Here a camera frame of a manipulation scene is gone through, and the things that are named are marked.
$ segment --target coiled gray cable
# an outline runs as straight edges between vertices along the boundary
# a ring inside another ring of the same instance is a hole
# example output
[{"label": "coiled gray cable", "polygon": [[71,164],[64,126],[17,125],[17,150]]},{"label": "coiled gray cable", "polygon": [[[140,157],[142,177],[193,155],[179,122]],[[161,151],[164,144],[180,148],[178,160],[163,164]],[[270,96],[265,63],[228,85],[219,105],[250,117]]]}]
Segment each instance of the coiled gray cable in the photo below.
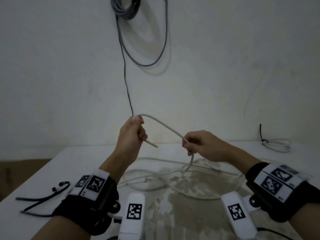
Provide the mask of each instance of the coiled gray cable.
[{"label": "coiled gray cable", "polygon": [[123,46],[123,49],[124,51],[126,52],[126,54],[129,56],[129,58],[137,65],[139,66],[142,66],[142,67],[150,67],[150,66],[153,66],[154,64],[156,64],[160,58],[162,57],[164,51],[165,51],[165,48],[166,48],[166,44],[167,44],[167,38],[168,38],[168,0],[164,0],[165,2],[165,40],[164,40],[164,45],[163,45],[163,48],[162,48],[162,51],[159,55],[159,57],[151,64],[141,64],[139,63],[138,61],[136,61],[128,52],[125,44],[123,43],[123,40],[122,40],[122,34],[121,34],[121,30],[120,30],[120,26],[119,26],[119,21],[118,21],[118,18],[119,17],[122,17],[126,20],[130,20],[130,19],[133,19],[134,16],[136,15],[137,13],[137,7],[139,7],[140,5],[140,0],[137,0],[137,2],[132,2],[130,7],[128,7],[127,9],[124,9],[123,6],[122,6],[122,2],[121,0],[111,0],[111,6],[112,6],[112,9],[115,13],[115,20],[116,20],[116,24],[117,24],[117,30],[118,30],[118,35],[119,35],[119,40],[120,40],[120,43],[122,44]]}]

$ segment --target white device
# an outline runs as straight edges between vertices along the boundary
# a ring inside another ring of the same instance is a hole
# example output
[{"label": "white device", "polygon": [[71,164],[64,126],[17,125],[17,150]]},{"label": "white device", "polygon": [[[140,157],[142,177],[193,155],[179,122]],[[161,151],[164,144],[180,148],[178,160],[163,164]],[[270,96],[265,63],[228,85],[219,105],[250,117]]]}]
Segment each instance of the white device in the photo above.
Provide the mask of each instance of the white device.
[{"label": "white device", "polygon": [[143,237],[146,198],[142,193],[131,193],[122,215],[119,240],[140,240]]},{"label": "white device", "polygon": [[250,195],[242,198],[238,192],[230,192],[221,196],[224,208],[235,234],[242,240],[254,239],[258,233],[250,212],[257,210],[251,206]]}]

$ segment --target wall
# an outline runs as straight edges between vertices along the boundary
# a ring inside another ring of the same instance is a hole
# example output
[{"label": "wall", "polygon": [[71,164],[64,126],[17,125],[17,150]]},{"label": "wall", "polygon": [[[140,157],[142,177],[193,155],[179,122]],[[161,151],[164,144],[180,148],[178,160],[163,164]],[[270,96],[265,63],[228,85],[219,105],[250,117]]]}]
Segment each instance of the wall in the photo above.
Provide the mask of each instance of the wall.
[{"label": "wall", "polygon": [[[290,138],[318,148],[320,0],[169,0],[153,68],[126,58],[134,113],[228,141]],[[163,0],[121,22],[130,53],[153,61]],[[110,0],[0,0],[0,158],[115,144],[130,116]],[[150,141],[180,139],[146,119]]]}]

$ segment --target cardboard box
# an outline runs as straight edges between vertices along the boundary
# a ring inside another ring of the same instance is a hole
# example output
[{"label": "cardboard box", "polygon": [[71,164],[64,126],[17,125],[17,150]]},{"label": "cardboard box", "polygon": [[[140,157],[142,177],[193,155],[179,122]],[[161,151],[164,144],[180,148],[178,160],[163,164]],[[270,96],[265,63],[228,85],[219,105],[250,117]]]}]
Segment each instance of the cardboard box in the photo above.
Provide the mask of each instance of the cardboard box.
[{"label": "cardboard box", "polygon": [[0,161],[0,202],[49,161],[50,159]]}]

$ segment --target worn table surface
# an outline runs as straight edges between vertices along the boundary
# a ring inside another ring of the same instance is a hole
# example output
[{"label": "worn table surface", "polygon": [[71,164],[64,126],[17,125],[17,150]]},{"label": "worn table surface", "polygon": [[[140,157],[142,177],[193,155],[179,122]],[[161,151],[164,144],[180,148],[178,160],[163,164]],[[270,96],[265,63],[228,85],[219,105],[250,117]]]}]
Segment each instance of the worn table surface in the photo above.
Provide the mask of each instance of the worn table surface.
[{"label": "worn table surface", "polygon": [[[317,169],[320,168],[320,152],[298,142],[291,144],[292,151],[290,153],[272,151],[258,141],[233,142],[232,144],[255,157],[280,161],[314,176],[317,175]],[[30,239],[48,221],[47,218],[20,214],[19,210],[26,208],[30,203],[16,201],[15,197],[44,197],[51,194],[51,188],[57,186],[61,181],[70,181],[73,184],[83,174],[91,173],[98,168],[113,149],[113,145],[101,145],[72,146],[63,150],[0,203],[0,239]],[[146,144],[142,146],[139,156],[158,157],[187,163],[190,158],[186,154],[180,144],[159,145],[158,149]],[[173,167],[180,167],[180,165],[144,160],[135,162],[130,169],[143,168],[158,172],[163,168],[172,169]],[[235,171],[230,165],[222,165],[222,167]],[[210,183],[208,178],[202,177],[199,180]],[[318,185],[319,180],[313,178],[313,183]],[[128,187],[120,188],[120,202],[124,204],[127,195],[133,191]],[[243,189],[241,193],[245,195],[248,194],[248,191]],[[236,239],[222,208],[221,200],[195,200],[174,192],[170,188],[148,192],[145,195],[147,209],[145,239]],[[32,209],[32,211],[41,214],[51,213],[64,197],[63,193]],[[254,212],[253,219],[259,227],[270,227],[299,239],[287,223],[274,223],[264,212]],[[105,234],[93,237],[93,239],[105,240],[117,235],[118,229],[119,225],[112,223]],[[271,239],[271,235],[261,233],[259,238]]]}]

